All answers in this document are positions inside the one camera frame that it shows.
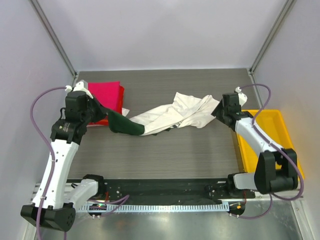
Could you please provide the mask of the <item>white and green raglan t-shirt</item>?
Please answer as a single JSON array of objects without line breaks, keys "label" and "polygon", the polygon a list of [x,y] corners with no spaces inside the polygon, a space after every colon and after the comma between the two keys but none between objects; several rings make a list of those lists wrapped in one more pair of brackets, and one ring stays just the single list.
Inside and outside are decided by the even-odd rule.
[{"label": "white and green raglan t-shirt", "polygon": [[171,104],[160,105],[131,118],[109,111],[109,129],[113,133],[131,136],[156,135],[187,126],[201,129],[215,119],[212,112],[218,104],[219,101],[212,95],[197,98],[177,92]]}]

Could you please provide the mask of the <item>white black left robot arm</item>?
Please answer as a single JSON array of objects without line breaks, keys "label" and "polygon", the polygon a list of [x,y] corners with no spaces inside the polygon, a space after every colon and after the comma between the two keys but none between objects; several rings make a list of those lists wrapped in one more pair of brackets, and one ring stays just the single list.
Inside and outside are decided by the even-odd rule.
[{"label": "white black left robot arm", "polygon": [[32,203],[20,211],[21,217],[36,228],[68,232],[76,211],[87,200],[104,195],[106,187],[100,175],[85,175],[69,194],[65,194],[65,185],[88,124],[104,119],[107,111],[88,90],[72,90],[66,95],[50,140],[45,140],[50,155],[41,184]]}]

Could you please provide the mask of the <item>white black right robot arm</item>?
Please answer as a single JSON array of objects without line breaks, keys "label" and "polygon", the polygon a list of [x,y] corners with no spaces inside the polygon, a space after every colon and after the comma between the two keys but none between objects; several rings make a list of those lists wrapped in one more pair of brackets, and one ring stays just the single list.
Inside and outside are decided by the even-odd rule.
[{"label": "white black right robot arm", "polygon": [[253,123],[253,115],[242,111],[239,93],[223,94],[211,115],[240,135],[258,157],[255,172],[228,175],[235,189],[273,194],[298,187],[296,152],[273,141],[258,124]]}]

